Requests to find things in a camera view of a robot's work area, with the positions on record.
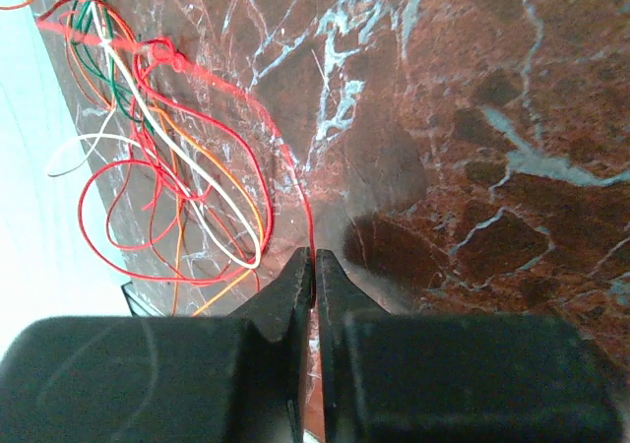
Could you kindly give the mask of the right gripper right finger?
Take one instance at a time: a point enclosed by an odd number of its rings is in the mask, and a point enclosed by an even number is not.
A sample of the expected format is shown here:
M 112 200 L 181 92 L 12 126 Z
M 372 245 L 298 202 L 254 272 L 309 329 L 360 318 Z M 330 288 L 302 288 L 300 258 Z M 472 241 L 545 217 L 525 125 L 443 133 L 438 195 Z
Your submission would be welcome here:
M 621 415 L 568 323 L 392 314 L 316 254 L 330 442 L 617 442 Z

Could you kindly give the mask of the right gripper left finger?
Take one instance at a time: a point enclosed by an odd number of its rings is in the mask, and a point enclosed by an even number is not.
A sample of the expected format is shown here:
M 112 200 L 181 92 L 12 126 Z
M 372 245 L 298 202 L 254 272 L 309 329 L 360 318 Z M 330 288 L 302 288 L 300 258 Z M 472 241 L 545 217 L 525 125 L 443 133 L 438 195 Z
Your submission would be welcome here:
M 1 362 L 5 442 L 299 442 L 311 252 L 229 314 L 54 317 Z

